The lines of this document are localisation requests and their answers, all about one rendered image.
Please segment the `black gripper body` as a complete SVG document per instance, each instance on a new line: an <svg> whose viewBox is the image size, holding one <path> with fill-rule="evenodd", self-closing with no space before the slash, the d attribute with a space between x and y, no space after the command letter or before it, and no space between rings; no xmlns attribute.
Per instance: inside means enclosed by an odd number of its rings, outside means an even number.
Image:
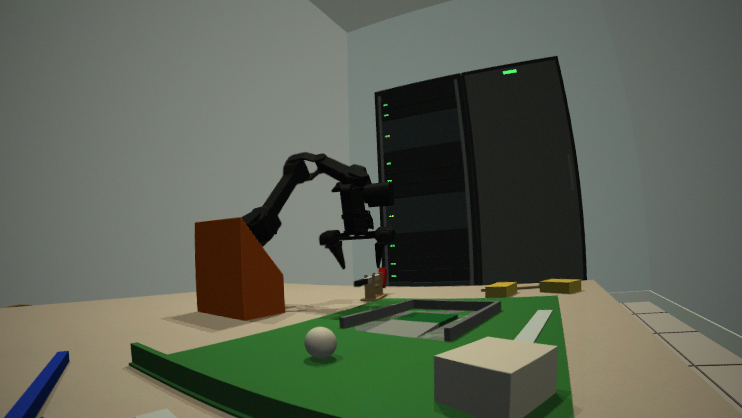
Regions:
<svg viewBox="0 0 742 418"><path fill-rule="evenodd" d="M392 226L379 227L375 231L368 231L365 207L354 210L342 210L342 213L343 215L341 217L344 221L345 231L343 233L340 233L339 230L325 231L320 236L320 246L335 246L342 240L358 239L375 239L378 243L391 242L396 237L395 229Z"/></svg>

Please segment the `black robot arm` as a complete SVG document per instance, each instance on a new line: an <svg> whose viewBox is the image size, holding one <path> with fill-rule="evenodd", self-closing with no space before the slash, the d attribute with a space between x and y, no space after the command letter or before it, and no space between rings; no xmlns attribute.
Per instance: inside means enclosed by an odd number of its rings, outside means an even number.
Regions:
<svg viewBox="0 0 742 418"><path fill-rule="evenodd" d="M310 174L304 160L315 162L318 170ZM371 183L364 166L357 164L348 166L327 157L326 154L301 152L290 156L286 161L283 177L265 203L241 217L262 246L267 244L281 227L279 212L296 184L312 180L320 173L340 181L331 192L340 192L342 210L364 208L364 202L368 203L368 207L394 205L392 181Z"/></svg>

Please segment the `white golf ball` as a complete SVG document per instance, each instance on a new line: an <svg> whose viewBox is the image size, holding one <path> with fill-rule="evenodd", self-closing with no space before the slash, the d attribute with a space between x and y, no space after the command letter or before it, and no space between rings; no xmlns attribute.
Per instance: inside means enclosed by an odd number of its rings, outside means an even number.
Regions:
<svg viewBox="0 0 742 418"><path fill-rule="evenodd" d="M331 356L336 349L337 339L332 331L324 327L314 327L305 336L307 352L317 359Z"/></svg>

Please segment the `yellow flat block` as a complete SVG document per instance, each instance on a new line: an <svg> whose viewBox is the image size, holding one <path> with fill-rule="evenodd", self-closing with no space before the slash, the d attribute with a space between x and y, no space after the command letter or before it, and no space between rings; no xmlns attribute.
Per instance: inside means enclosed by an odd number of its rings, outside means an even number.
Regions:
<svg viewBox="0 0 742 418"><path fill-rule="evenodd" d="M517 282L497 282L486 286L485 291L485 298L506 298L518 292Z"/></svg>
<svg viewBox="0 0 742 418"><path fill-rule="evenodd" d="M581 280L579 279L550 279L539 282L540 292L571 294L581 291Z"/></svg>

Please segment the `green mat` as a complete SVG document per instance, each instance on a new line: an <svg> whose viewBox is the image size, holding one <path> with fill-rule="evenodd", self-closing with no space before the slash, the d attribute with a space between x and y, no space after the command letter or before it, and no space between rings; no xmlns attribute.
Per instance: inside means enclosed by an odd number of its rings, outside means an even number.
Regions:
<svg viewBox="0 0 742 418"><path fill-rule="evenodd" d="M558 296L434 300L501 301L501 311L452 341L340 328L339 317L417 298L385 298L294 325L170 356L268 391L377 418L478 418L434 400L434 356L486 337L514 340L537 310L552 310L534 343L558 346L556 393L524 418L574 418ZM335 352L305 348L314 327L332 331Z"/></svg>

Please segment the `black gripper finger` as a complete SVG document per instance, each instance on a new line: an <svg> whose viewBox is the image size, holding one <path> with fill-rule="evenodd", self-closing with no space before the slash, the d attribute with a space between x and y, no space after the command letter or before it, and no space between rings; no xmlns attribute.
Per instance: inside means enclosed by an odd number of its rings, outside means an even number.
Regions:
<svg viewBox="0 0 742 418"><path fill-rule="evenodd" d="M376 255L377 268L380 267L380 262L381 262L381 259L382 259L383 250L384 250L385 245L387 245L388 243L389 242L378 243L378 241L375 243L375 255Z"/></svg>
<svg viewBox="0 0 742 418"><path fill-rule="evenodd" d="M345 269L345 261L342 252L342 241L339 241L339 243L337 243L335 246L326 246L325 248L328 249L335 256L341 268Z"/></svg>

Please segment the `red putter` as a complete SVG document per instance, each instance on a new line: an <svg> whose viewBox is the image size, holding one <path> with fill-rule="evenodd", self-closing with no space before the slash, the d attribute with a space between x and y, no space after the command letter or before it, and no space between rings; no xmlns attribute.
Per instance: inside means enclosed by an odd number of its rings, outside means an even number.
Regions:
<svg viewBox="0 0 742 418"><path fill-rule="evenodd" d="M380 272L382 272L383 275L383 288L386 288L386 281L387 281L387 270L385 267L379 267L377 268L377 274L375 275L375 281L380 279ZM353 282L354 286L364 286L369 283L372 283L372 276L366 277L357 281Z"/></svg>

